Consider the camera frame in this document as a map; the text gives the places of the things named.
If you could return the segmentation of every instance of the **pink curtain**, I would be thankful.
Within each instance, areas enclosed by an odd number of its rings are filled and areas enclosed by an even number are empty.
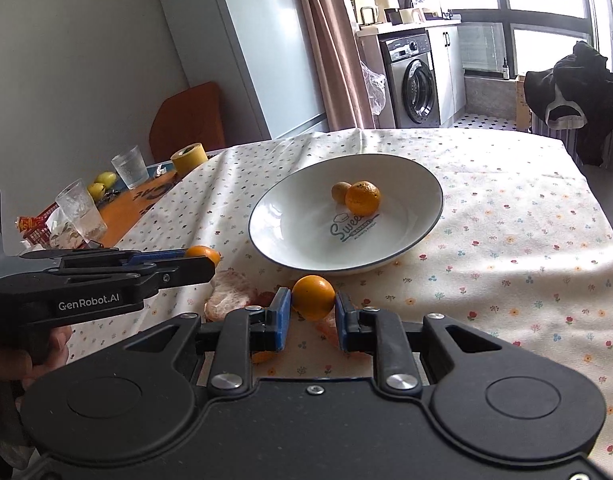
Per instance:
[[[344,1],[301,1],[329,127],[375,127]]]

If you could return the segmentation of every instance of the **black and white floor tile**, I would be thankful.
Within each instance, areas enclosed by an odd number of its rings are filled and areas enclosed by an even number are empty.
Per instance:
[[[486,115],[464,114],[455,123],[454,128],[481,128],[483,130],[512,130],[516,131],[515,121],[500,119]]]

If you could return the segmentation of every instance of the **orange chair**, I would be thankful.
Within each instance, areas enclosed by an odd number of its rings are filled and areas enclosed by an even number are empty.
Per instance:
[[[173,153],[201,142],[205,151],[225,148],[220,120],[219,88],[208,82],[169,97],[155,115],[149,144],[156,162],[169,160]]]

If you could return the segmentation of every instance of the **tape roll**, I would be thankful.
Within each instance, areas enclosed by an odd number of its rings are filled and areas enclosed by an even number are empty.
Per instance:
[[[202,147],[202,143],[196,142],[181,149],[179,152],[173,153],[171,161],[180,177],[184,178],[200,164],[208,161],[208,157]]]

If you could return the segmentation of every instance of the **washing machine door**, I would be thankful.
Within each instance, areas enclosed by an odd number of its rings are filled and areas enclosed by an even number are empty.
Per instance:
[[[435,86],[429,66],[420,59],[411,61],[402,85],[403,105],[407,115],[414,123],[424,123],[435,102]]]

